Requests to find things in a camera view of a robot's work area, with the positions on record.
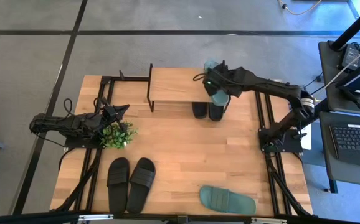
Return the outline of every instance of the laptop keyboard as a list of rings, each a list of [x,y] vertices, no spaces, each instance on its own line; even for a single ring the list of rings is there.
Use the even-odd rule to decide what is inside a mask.
[[[330,129],[338,149],[360,151],[360,128],[350,128],[345,127],[345,125],[332,125],[330,126]]]

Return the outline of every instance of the black desk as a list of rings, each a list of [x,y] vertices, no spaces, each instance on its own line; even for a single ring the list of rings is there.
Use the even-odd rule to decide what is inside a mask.
[[[342,162],[336,159],[335,148],[331,138],[329,124],[343,122],[360,123],[360,117],[337,113],[320,113],[320,127],[321,135],[323,137],[327,174],[330,182],[331,180],[339,180],[360,184],[360,166]]]
[[[331,50],[327,42],[320,42],[318,44],[318,50],[320,52],[321,68],[323,69],[324,82],[326,85],[339,72],[338,64],[341,60],[342,52]],[[344,78],[346,75],[347,73],[342,73],[337,80]],[[326,94],[327,98],[315,106],[314,117],[302,122],[303,127],[317,120],[319,113],[322,111],[339,111],[360,114],[360,109],[352,101],[349,101],[342,96],[341,92],[335,88],[335,83],[331,84],[326,89]]]
[[[320,52],[321,67],[323,69],[325,85],[338,74],[338,64],[341,60],[342,52],[331,50],[328,42],[318,44]],[[345,77],[347,73],[341,74],[337,80]],[[341,92],[335,88],[335,83],[326,89],[327,98],[315,106],[314,117],[302,122],[305,127],[320,117],[321,135],[323,138],[325,163],[329,178],[330,192],[338,193],[336,180],[360,184],[360,166],[348,164],[336,159],[334,155],[334,146],[332,140],[328,138],[328,123],[330,121],[354,121],[359,119],[357,116],[348,116],[343,114],[328,113],[330,111],[339,111],[345,113],[360,114],[360,109],[351,101],[345,99]]]

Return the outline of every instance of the wooden shelf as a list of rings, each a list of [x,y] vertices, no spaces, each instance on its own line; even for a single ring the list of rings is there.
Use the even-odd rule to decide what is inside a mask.
[[[152,68],[151,101],[211,102],[202,80],[193,81],[202,68]]]

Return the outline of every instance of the teal slipper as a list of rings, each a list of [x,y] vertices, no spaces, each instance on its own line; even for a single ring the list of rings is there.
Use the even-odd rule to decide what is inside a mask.
[[[255,201],[245,195],[231,192],[227,189],[212,186],[202,186],[199,191],[202,204],[218,212],[254,215]]]

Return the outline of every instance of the floor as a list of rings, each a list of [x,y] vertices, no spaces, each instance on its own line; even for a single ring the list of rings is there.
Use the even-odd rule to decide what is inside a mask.
[[[0,215],[12,211],[35,141],[28,124],[45,111],[65,52],[70,58],[67,69],[66,63],[62,67],[65,76],[54,111],[59,116],[65,114],[65,98],[76,103],[84,75],[117,75],[119,69],[125,75],[147,75],[150,63],[201,67],[206,60],[225,59],[231,67],[242,65],[261,77],[303,85],[321,72],[318,42],[336,38],[316,31],[343,31],[355,20],[345,2],[323,2],[293,16],[275,0],[89,0],[80,30],[310,31],[314,36],[78,35],[71,53],[70,36],[59,34],[74,28],[81,3],[0,0],[0,30],[49,30],[0,33],[0,141],[6,146],[0,150]],[[287,4],[299,12],[314,3]],[[360,35],[353,41],[360,42]],[[320,85],[314,83],[308,90]],[[58,134],[47,136],[64,141]],[[61,155],[60,147],[44,144],[24,213],[49,209]],[[324,167],[305,165],[305,172],[315,214],[360,221],[360,185],[339,183],[339,194],[331,195],[322,191],[328,187]]]

